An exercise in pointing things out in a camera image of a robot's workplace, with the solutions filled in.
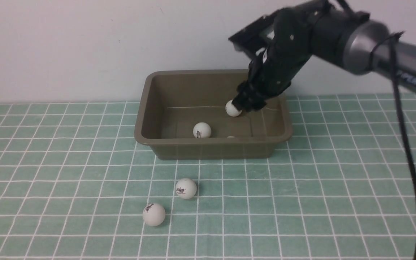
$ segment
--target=table surface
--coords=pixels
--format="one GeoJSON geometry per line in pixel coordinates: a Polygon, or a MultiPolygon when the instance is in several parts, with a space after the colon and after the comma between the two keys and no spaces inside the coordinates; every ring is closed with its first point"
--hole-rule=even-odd
{"type": "MultiPolygon", "coordinates": [[[[0,259],[411,259],[391,94],[287,102],[294,135],[271,158],[212,161],[136,143],[137,102],[0,105],[0,259]],[[181,178],[198,197],[174,195],[181,178]]],[[[416,161],[416,96],[403,107],[416,161]]]]}

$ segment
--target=white ping pong ball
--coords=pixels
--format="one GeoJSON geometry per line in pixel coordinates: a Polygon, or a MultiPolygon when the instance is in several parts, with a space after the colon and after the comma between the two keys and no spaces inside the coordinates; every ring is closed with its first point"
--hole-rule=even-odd
{"type": "Polygon", "coordinates": [[[142,213],[142,218],[144,219],[145,224],[156,227],[163,223],[165,220],[165,209],[162,205],[157,203],[150,203],[146,206],[142,213]]]}
{"type": "Polygon", "coordinates": [[[207,123],[198,123],[194,126],[195,138],[209,138],[211,136],[211,127],[207,123]]]}
{"type": "Polygon", "coordinates": [[[192,179],[180,179],[176,184],[176,194],[182,199],[191,199],[196,193],[197,184],[192,179]]]}
{"type": "Polygon", "coordinates": [[[237,110],[235,106],[232,105],[232,100],[229,100],[229,102],[226,104],[226,112],[231,117],[237,117],[242,113],[242,111],[237,110]]]}

